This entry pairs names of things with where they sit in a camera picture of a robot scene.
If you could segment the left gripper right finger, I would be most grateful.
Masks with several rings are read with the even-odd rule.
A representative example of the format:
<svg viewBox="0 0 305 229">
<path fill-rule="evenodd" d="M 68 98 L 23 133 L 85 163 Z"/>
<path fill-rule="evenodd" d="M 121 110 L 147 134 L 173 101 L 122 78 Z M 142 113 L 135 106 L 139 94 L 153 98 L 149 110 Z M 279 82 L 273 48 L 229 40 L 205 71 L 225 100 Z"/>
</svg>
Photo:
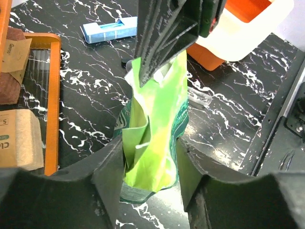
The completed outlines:
<svg viewBox="0 0 305 229">
<path fill-rule="evenodd" d="M 302 229 L 305 175 L 235 171 L 179 138 L 177 162 L 183 207 L 193 229 Z"/>
</svg>

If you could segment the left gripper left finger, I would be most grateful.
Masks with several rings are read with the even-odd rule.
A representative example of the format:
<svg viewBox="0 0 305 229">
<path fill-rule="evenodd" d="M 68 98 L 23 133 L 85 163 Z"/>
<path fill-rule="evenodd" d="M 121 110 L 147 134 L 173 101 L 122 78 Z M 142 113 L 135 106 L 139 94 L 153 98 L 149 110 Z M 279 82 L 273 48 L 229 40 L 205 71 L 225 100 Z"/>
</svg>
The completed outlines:
<svg viewBox="0 0 305 229">
<path fill-rule="evenodd" d="M 124 175 L 122 138 L 47 177 L 0 171 L 3 229 L 113 229 Z"/>
</svg>

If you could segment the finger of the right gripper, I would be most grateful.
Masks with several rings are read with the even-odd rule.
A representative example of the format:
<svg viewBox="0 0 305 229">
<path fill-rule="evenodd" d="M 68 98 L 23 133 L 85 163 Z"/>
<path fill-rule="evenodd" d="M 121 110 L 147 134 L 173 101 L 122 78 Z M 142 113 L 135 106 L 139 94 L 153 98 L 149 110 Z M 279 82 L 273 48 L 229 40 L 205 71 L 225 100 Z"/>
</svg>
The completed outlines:
<svg viewBox="0 0 305 229">
<path fill-rule="evenodd" d="M 139 85 L 199 36 L 201 0 L 140 0 L 135 57 L 141 59 Z"/>
</svg>

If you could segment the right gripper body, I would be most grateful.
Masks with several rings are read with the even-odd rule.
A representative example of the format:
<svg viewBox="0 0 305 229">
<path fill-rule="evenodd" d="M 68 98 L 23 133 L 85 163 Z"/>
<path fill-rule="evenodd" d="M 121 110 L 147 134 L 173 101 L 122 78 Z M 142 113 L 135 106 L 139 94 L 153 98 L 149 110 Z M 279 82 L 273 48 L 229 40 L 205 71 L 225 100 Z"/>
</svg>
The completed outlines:
<svg viewBox="0 0 305 229">
<path fill-rule="evenodd" d="M 225 7 L 225 0 L 203 0 L 201 4 L 200 29 L 201 37 L 208 35 L 217 26 Z"/>
</svg>

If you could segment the clear plastic scoop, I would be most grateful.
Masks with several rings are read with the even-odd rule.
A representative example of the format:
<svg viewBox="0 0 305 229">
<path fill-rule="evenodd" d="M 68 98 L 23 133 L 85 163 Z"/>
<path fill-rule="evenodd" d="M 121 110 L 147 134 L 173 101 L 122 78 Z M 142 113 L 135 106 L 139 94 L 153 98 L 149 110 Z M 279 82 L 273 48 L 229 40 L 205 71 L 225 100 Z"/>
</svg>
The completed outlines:
<svg viewBox="0 0 305 229">
<path fill-rule="evenodd" d="M 197 91 L 192 87 L 188 87 L 188 99 L 202 106 L 209 106 L 212 102 L 212 97 L 201 91 Z"/>
</svg>

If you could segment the green litter bag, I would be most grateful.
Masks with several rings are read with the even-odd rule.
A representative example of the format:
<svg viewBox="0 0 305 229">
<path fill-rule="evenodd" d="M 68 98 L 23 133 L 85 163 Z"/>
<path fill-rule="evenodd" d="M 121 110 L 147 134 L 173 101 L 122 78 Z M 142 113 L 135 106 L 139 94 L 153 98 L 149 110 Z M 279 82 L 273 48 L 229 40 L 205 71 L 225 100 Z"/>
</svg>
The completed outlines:
<svg viewBox="0 0 305 229">
<path fill-rule="evenodd" d="M 187 55 L 180 53 L 139 86 L 140 59 L 125 80 L 132 98 L 121 110 L 114 136 L 122 136 L 126 160 L 120 199 L 141 204 L 178 181 L 176 140 L 189 121 Z"/>
</svg>

